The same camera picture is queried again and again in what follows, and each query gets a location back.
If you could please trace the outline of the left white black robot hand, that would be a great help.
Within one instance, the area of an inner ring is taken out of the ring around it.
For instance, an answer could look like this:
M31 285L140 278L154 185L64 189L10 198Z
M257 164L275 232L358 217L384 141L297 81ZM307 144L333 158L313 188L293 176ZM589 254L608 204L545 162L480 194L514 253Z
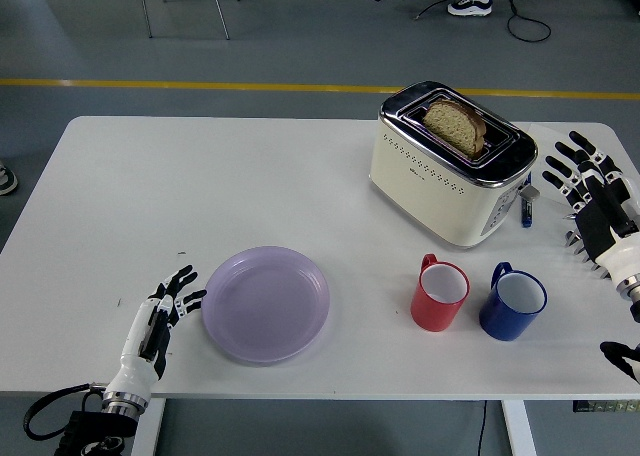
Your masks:
M138 309L120 357L120 369L107 385L104 399L139 403L150 399L152 386L166 368L171 331L191 312L201 308L204 289L184 295L197 272L191 265L161 282Z

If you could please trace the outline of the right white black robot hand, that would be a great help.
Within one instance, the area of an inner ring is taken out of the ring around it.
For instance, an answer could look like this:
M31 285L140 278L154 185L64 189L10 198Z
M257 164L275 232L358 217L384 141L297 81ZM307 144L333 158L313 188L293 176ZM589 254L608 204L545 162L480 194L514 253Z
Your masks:
M604 268L617 291L639 284L639 188L611 156L576 131L557 142L563 158L545 158L543 178L573 210L577 238L589 260Z

